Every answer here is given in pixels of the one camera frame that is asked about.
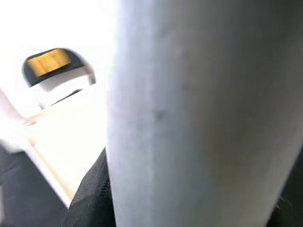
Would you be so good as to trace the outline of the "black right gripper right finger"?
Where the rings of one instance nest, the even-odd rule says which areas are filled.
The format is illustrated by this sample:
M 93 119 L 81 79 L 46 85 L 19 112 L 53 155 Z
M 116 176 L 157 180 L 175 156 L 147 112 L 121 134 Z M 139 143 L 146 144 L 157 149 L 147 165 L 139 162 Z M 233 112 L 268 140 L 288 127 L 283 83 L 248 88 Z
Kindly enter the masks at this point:
M 268 221 L 270 227 L 303 225 L 303 169 L 294 167 Z

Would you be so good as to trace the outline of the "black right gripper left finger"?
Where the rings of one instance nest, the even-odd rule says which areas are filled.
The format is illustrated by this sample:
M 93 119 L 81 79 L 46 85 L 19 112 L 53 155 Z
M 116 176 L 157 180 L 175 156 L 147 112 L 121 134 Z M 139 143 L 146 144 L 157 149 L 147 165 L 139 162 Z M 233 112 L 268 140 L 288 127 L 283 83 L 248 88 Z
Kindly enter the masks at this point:
M 83 177 L 61 226 L 116 226 L 106 149 Z

